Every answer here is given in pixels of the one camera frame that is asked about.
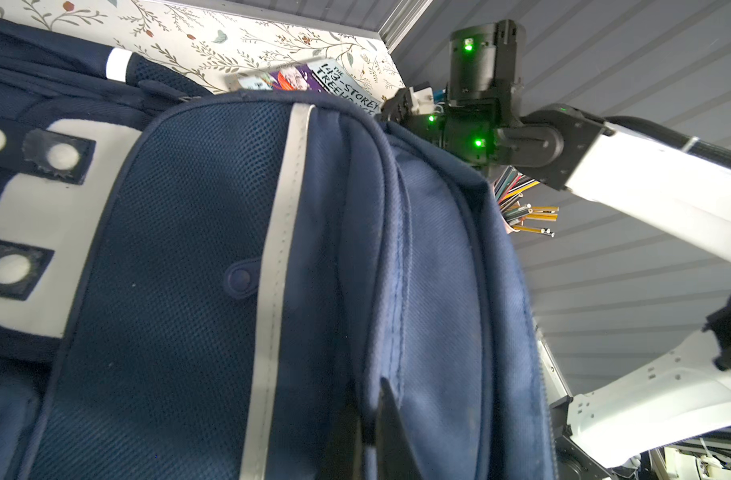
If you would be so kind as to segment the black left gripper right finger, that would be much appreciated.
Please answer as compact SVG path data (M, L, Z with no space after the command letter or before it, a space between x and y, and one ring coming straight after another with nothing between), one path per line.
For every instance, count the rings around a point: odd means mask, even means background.
M409 438L403 428L391 383L379 380L379 406L375 420L377 478L385 480L422 480Z

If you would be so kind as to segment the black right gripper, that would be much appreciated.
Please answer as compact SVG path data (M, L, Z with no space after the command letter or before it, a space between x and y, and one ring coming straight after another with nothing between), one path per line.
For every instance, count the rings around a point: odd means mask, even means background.
M379 121L397 123L415 135L441 135L445 92L431 85L401 88L383 104Z

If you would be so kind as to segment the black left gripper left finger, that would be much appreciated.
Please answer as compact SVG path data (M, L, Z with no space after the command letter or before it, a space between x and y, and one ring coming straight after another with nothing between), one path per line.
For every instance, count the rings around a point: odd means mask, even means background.
M358 404L348 401L330 431L317 478L361 480L363 450L362 418Z

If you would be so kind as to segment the navy blue student backpack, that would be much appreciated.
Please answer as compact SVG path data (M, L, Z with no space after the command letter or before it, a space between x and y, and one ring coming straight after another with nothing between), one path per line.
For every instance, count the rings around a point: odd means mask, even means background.
M0 19L0 479L318 479L379 380L423 479L553 479L489 183L327 94Z

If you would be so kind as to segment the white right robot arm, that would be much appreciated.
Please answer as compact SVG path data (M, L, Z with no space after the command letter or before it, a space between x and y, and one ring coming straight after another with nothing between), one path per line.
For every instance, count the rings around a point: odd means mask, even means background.
M561 478L731 478L701 439L731 427L731 1L583 1L431 53L443 111L405 124L505 165Z

